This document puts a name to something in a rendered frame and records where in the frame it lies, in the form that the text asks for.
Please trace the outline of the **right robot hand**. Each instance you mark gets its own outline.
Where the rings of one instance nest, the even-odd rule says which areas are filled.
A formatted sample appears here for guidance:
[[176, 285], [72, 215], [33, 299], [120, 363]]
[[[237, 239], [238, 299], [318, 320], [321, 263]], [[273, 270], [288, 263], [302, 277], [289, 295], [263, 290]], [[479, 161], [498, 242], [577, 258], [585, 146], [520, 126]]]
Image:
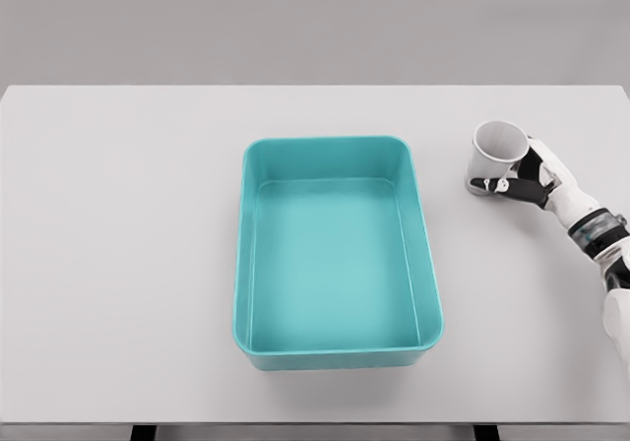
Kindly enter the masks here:
[[545, 143], [529, 136], [528, 144], [526, 154], [501, 176], [491, 177], [489, 172], [471, 174], [466, 185], [473, 192], [531, 203], [541, 209], [554, 191], [577, 185], [573, 174]]

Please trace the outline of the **white paper cup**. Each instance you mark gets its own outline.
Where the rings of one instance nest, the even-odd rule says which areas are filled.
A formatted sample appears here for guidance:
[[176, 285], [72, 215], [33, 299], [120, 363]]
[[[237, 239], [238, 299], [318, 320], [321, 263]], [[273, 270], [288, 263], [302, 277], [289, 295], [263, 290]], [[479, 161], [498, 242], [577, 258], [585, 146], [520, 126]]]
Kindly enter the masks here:
[[503, 177], [526, 155], [529, 147], [526, 133], [512, 123], [489, 121], [477, 126], [465, 178], [467, 190], [474, 195], [487, 195], [484, 185], [478, 188], [472, 181]]

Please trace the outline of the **teal plastic basket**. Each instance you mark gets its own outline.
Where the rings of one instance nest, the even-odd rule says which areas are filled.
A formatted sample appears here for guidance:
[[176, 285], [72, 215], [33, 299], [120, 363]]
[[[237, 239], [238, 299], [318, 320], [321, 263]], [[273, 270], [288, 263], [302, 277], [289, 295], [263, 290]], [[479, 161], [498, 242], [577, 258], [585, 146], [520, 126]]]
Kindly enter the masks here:
[[254, 367], [410, 366], [443, 329], [405, 141], [267, 138], [246, 149], [232, 334]]

